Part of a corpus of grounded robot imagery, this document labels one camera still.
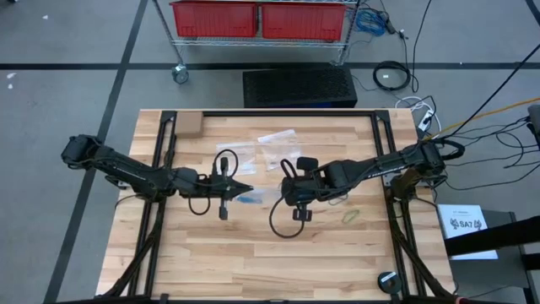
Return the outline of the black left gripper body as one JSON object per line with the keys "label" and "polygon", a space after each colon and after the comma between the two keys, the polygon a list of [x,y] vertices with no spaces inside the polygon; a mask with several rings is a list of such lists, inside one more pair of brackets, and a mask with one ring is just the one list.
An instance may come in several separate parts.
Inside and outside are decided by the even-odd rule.
{"label": "black left gripper body", "polygon": [[198,215],[205,215],[211,207],[211,199],[219,198],[219,218],[227,220],[229,218],[228,202],[235,196],[236,173],[234,169],[231,173],[229,159],[225,156],[216,156],[213,161],[212,172],[209,176],[202,176],[201,183],[204,190],[203,196],[207,199],[206,208],[198,212]]}

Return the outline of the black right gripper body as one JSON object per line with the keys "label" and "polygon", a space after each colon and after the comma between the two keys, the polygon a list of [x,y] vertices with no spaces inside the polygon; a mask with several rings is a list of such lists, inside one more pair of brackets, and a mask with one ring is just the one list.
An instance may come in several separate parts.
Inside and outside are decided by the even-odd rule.
{"label": "black right gripper body", "polygon": [[317,166],[318,160],[310,157],[298,158],[297,164],[304,171],[303,175],[297,173],[289,160],[280,161],[285,174],[281,183],[281,194],[285,203],[294,208],[293,220],[311,221],[312,211],[307,205],[314,200],[323,202],[333,198],[333,187],[326,173],[329,165]]}

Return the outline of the small cardboard box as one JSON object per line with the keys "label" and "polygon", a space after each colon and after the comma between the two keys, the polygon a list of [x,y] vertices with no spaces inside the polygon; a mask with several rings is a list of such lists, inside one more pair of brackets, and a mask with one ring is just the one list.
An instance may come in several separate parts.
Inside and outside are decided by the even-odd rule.
{"label": "small cardboard box", "polygon": [[177,138],[201,138],[203,136],[203,113],[201,111],[178,111],[175,121]]}

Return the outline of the black perforated computer case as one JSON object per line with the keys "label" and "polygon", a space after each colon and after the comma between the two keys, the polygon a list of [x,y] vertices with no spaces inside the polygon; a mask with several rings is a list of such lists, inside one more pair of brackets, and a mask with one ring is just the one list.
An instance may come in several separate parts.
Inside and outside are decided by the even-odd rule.
{"label": "black perforated computer case", "polygon": [[354,108],[358,96],[347,68],[244,72],[245,108]]}

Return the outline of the dark green tape roll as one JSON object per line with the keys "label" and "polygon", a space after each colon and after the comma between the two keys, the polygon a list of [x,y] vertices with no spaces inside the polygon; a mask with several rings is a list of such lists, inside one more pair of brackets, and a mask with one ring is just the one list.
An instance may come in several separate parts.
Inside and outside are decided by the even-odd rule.
{"label": "dark green tape roll", "polygon": [[384,293],[389,295],[396,295],[402,289],[402,281],[394,271],[380,273],[377,277],[377,284]]}

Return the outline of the white power strip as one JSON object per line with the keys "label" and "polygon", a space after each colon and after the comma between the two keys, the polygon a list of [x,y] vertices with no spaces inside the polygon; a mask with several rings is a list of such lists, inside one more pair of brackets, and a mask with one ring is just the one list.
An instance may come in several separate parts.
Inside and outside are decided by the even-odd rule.
{"label": "white power strip", "polygon": [[433,110],[427,110],[424,113],[423,118],[421,119],[420,123],[418,124],[418,128],[421,131],[426,131],[426,130],[429,129],[434,114],[435,114],[435,112]]}

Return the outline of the white printed paper sheet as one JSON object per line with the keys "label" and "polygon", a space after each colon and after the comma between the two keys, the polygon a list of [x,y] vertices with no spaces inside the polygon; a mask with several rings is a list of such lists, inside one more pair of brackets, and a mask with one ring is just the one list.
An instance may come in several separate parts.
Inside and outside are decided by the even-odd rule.
{"label": "white printed paper sheet", "polygon": [[[439,204],[438,216],[445,239],[488,229],[479,205]],[[451,256],[451,260],[497,260],[495,250]]]}

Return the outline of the red plastic bin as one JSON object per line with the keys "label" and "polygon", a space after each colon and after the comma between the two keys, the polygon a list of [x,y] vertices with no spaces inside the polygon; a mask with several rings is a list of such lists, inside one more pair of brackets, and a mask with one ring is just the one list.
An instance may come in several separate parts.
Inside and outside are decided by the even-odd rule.
{"label": "red plastic bin", "polygon": [[339,41],[346,8],[331,3],[263,3],[262,36]]}
{"label": "red plastic bin", "polygon": [[170,3],[179,37],[254,37],[257,5],[247,2]]}

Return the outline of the grey side table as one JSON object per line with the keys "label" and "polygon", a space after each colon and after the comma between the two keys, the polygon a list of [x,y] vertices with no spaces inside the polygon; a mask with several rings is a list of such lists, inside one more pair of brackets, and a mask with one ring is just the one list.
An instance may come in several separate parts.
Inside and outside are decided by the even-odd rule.
{"label": "grey side table", "polygon": [[540,298],[538,297],[537,292],[534,287],[534,280],[531,275],[532,270],[525,272],[523,275],[509,276],[506,274],[488,274],[488,275],[478,275],[478,274],[465,274],[455,276],[453,273],[454,279],[459,285],[465,284],[474,284],[474,285],[488,285],[488,286],[508,286],[519,288],[523,292],[526,304],[540,304]]}

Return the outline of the black bar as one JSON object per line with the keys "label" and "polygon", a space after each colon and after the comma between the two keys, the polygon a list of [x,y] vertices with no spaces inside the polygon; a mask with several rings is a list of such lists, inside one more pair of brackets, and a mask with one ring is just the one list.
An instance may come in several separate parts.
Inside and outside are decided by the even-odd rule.
{"label": "black bar", "polygon": [[487,211],[442,220],[445,249],[455,276],[460,274],[523,275],[540,269],[540,252],[524,246],[540,243],[540,215],[516,220],[512,213]]}

